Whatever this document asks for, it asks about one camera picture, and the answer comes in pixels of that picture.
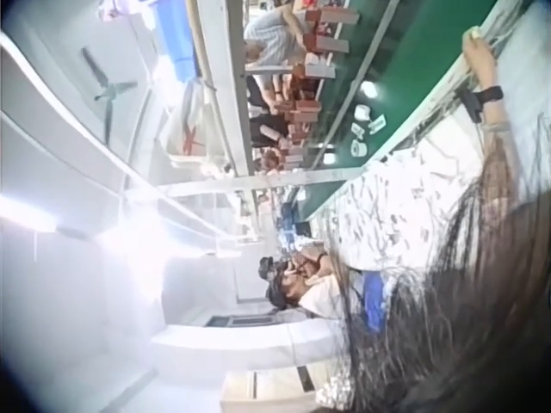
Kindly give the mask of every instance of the shoulder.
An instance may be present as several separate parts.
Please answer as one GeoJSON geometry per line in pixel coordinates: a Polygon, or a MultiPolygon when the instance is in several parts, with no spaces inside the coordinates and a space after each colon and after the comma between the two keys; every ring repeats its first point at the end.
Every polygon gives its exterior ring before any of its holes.
{"type": "Polygon", "coordinates": [[[245,39],[255,39],[262,30],[282,25],[282,12],[273,9],[250,21],[245,27],[245,39]]]}

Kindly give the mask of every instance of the blue object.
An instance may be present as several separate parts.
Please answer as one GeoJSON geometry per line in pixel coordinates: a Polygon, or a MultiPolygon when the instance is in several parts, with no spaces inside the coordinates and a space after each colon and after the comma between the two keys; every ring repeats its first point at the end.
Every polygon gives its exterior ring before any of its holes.
{"type": "Polygon", "coordinates": [[[197,77],[193,35],[188,21],[188,11],[183,0],[158,0],[152,6],[158,21],[158,31],[164,50],[176,71],[180,82],[197,77]]]}
{"type": "Polygon", "coordinates": [[[383,310],[383,290],[385,283],[379,271],[362,271],[363,275],[363,306],[367,318],[368,330],[380,333],[385,326],[387,317],[383,310]]]}

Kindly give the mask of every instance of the beam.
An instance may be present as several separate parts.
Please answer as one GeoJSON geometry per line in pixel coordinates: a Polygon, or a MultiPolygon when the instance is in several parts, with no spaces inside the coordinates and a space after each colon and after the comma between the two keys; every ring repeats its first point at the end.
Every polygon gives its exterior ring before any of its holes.
{"type": "MultiPolygon", "coordinates": [[[[312,185],[314,183],[348,181],[357,178],[362,167],[341,168],[336,170],[300,170],[289,173],[258,176],[240,176],[236,178],[213,179],[198,182],[161,185],[157,190],[170,198],[179,198],[197,194],[221,194],[255,189],[279,188],[286,186],[312,185]]],[[[127,197],[131,200],[150,200],[151,191],[131,189],[127,197]]]]}

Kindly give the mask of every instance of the bag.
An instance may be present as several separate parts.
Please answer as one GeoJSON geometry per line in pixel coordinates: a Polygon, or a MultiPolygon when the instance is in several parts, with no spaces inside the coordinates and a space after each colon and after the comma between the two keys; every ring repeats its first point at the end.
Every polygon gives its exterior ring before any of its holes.
{"type": "Polygon", "coordinates": [[[173,163],[214,162],[225,157],[206,92],[207,86],[199,78],[184,83],[182,97],[159,134],[159,143],[173,163]]]}

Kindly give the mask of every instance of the finger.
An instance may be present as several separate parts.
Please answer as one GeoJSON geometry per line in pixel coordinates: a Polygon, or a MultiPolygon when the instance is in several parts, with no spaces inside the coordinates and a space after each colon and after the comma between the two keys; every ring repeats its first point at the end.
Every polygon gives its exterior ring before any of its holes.
{"type": "Polygon", "coordinates": [[[463,34],[462,43],[463,43],[463,48],[474,45],[473,37],[471,36],[471,29],[467,30],[463,34]]]}

